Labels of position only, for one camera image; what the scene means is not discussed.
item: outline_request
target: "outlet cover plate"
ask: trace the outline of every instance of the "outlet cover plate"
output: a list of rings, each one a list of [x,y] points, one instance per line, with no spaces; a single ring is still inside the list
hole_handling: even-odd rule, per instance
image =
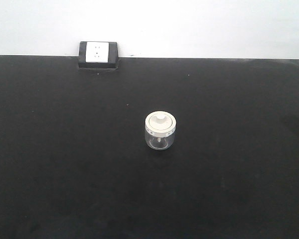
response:
[[[108,63],[109,43],[99,41],[88,41],[86,43],[85,61]]]
[[[116,42],[81,41],[79,68],[116,69],[119,63]]]

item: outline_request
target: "electrical outlet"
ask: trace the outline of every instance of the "electrical outlet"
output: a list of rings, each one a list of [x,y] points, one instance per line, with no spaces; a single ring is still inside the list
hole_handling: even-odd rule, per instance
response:
[[[119,63],[116,42],[81,41],[79,68],[116,69]]]
[[[88,41],[86,43],[86,62],[109,62],[109,43],[99,41]]]

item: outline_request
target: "black tabletop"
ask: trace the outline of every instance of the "black tabletop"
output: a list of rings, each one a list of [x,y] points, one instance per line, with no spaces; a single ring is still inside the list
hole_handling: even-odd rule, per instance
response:
[[[299,60],[0,56],[4,238],[299,238]]]

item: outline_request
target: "glass jar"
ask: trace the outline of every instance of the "glass jar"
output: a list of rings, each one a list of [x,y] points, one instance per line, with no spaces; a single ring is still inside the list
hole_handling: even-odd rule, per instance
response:
[[[164,111],[156,111],[145,119],[145,141],[155,150],[171,147],[175,138],[176,120],[173,115]]]

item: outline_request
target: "white lid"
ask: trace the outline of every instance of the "white lid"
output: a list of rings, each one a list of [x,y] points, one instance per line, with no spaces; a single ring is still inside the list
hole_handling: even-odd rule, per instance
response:
[[[155,111],[146,117],[145,129],[155,137],[168,137],[175,132],[175,117],[164,111]]]

